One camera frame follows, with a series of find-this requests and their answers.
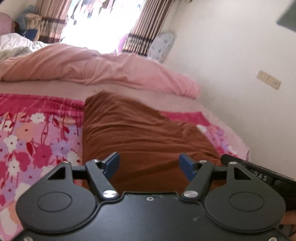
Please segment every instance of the brown curtain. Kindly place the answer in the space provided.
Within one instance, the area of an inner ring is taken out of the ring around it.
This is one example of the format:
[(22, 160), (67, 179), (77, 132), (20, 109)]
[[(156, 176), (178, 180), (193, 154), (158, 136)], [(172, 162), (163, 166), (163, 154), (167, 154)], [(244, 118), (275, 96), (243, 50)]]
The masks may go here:
[(36, 9), (42, 17), (39, 41), (60, 41), (71, 2), (72, 0), (37, 0)]
[(146, 0), (122, 51), (147, 56), (150, 45), (159, 34), (173, 2), (174, 0)]

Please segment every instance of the circular cover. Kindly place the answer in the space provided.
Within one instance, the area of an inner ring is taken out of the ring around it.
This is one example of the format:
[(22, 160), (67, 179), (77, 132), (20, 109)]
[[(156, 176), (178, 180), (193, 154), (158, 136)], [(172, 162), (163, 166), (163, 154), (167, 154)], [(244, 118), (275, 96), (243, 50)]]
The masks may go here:
[(24, 227), (48, 234), (75, 229), (95, 208), (96, 200), (90, 191), (62, 180), (35, 184), (16, 204)]
[(263, 185), (239, 180), (235, 185), (211, 191), (204, 203), (209, 218), (235, 232), (260, 232), (277, 225), (285, 212), (285, 202), (276, 191)]

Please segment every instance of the pink floral sheet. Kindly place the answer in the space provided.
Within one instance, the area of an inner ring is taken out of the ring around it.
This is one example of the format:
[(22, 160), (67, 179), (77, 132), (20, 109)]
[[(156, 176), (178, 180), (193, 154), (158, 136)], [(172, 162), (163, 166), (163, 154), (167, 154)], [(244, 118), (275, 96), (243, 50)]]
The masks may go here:
[[(81, 101), (48, 96), (0, 94), (0, 239), (22, 230), (15, 212), (18, 198), (62, 161), (81, 164)], [(235, 151), (224, 130), (202, 112), (162, 112), (172, 121), (192, 122), (220, 155)]]

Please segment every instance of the wall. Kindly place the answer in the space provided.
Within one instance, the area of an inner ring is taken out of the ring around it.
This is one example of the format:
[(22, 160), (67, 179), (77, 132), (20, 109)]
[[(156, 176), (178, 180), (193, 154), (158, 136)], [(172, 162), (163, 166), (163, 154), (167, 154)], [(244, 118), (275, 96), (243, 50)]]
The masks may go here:
[(36, 1), (37, 0), (4, 0), (0, 3), (0, 12), (4, 12), (15, 19), (18, 15), (22, 14), (24, 9), (29, 5), (35, 6)]
[[(200, 102), (250, 147), (254, 163), (296, 178), (296, 33), (276, 24), (291, 0), (193, 0), (178, 7), (165, 64), (195, 78)], [(262, 69), (278, 91), (256, 79)]]

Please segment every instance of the blue cushion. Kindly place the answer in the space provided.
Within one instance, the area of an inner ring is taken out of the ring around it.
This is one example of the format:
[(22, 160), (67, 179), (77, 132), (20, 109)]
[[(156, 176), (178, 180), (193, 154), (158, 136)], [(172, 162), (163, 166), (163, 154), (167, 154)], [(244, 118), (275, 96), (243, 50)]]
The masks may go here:
[(33, 41), (34, 38), (36, 37), (37, 29), (20, 30), (18, 34)]

